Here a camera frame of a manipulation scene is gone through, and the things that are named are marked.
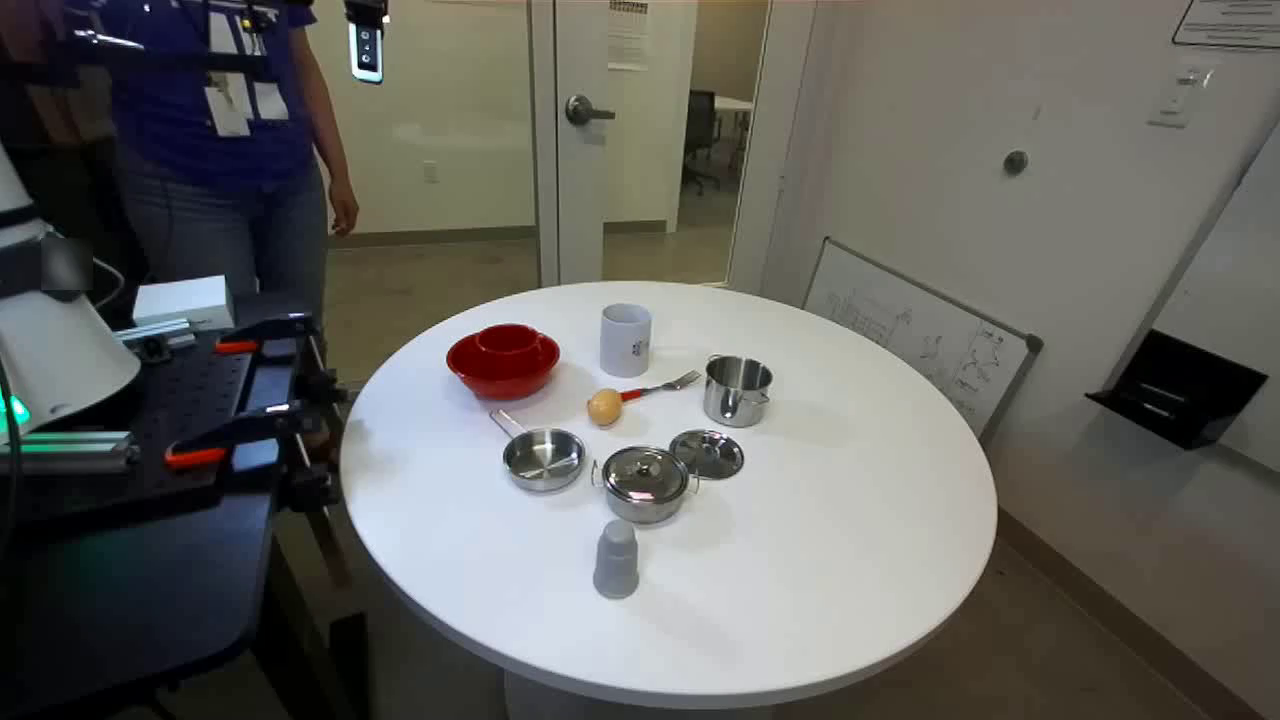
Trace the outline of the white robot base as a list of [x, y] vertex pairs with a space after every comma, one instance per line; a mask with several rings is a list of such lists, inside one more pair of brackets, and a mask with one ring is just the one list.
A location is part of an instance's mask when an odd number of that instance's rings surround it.
[[85, 295], [85, 274], [35, 217], [0, 148], [0, 359], [15, 394], [15, 429], [31, 430], [111, 400], [141, 377], [141, 359], [111, 335]]

